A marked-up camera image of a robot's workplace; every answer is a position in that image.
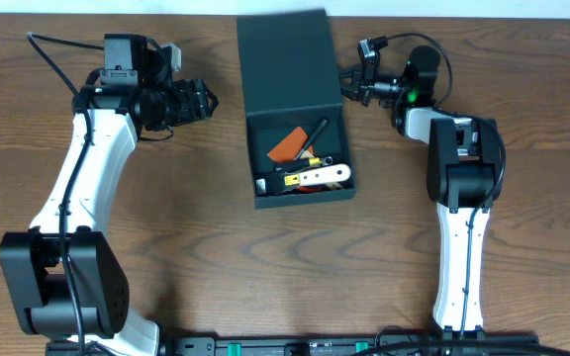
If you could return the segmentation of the black yellow screwdriver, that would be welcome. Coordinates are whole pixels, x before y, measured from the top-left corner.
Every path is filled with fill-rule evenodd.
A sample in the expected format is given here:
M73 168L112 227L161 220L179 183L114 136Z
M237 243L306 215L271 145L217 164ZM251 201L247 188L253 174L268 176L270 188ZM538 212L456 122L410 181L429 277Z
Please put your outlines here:
M288 162L276 163L274 166L275 172L296 172L307 168L321 166L323 160L318 157L303 158Z

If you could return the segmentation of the silver ratchet wrench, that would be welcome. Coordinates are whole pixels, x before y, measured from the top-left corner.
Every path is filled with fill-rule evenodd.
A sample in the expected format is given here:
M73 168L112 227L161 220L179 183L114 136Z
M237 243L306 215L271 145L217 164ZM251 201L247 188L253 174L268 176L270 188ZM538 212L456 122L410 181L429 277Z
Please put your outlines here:
M322 164L323 166L331 165L332 163L333 163L333 159L332 159L330 156L324 157L324 158L321 160L321 164Z

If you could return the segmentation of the dark green box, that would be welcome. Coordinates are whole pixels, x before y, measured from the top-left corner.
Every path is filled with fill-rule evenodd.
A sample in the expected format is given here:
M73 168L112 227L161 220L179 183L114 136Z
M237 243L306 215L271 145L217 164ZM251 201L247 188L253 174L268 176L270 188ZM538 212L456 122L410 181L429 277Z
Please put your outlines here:
M314 154L352 164L342 114L330 20L324 10L241 16L237 44L246 142L254 181L274 171L268 152L295 129L311 134Z

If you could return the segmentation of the orange scraper wooden handle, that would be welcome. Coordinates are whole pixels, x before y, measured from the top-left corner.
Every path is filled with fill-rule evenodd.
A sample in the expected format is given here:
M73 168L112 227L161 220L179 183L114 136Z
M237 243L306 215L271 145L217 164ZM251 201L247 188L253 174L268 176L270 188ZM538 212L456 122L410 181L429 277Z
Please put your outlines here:
M295 158L298 151L301 149L304 142L307 140L308 135L301 127L295 128L291 133L289 133L283 140L281 140L271 151L267 153L267 156L276 164L282 162L288 162L293 160L298 160ZM300 159L316 157L314 155L313 147L310 146L302 155ZM296 174L308 170L307 168L296 172L276 172L284 173L287 178L285 181L287 183L297 183L298 180L295 177Z

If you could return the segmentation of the metal putty knife wooden handle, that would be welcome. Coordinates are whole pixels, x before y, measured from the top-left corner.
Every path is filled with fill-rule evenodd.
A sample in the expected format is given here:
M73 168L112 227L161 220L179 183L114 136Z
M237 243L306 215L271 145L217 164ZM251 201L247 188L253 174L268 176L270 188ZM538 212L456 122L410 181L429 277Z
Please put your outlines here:
M351 177L351 168L347 164L329 165L296 173L272 173L255 181L256 193L280 195L300 187L340 183Z

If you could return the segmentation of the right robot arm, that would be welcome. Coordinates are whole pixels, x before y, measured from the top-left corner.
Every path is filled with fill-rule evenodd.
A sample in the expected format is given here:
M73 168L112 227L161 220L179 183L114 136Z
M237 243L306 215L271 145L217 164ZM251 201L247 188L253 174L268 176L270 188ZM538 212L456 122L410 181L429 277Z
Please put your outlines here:
M359 43L360 61L340 74L341 94L362 105L377 100L392 111L402 136L427 146L427 194L440 230L437 296L432 319L444 332L463 335L483 327L480 307L482 247L498 199L507 155L495 121L447 112L433 97L441 48L415 47L402 73L380 68L386 39Z

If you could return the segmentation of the small steel hammer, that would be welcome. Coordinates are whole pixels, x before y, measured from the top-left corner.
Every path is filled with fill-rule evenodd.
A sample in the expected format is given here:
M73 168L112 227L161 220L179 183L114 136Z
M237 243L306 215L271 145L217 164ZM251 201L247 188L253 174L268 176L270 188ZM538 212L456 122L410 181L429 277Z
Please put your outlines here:
M297 155L295 156L296 159L300 159L303 153L315 142L319 134L324 130L324 128L329 123L329 120L326 118L322 118L317 126L314 128L312 133L308 136L307 140L302 145L301 149L298 151Z

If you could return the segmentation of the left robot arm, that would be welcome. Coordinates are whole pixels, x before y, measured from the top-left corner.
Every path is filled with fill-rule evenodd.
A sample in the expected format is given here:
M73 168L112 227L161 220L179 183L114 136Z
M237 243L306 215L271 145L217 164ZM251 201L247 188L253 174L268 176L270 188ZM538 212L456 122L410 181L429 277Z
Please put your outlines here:
M201 79L138 86L86 83L54 187L30 227L7 232L0 264L20 328L64 355L164 355L157 323L130 306L125 272L106 238L123 168L142 130L210 118Z

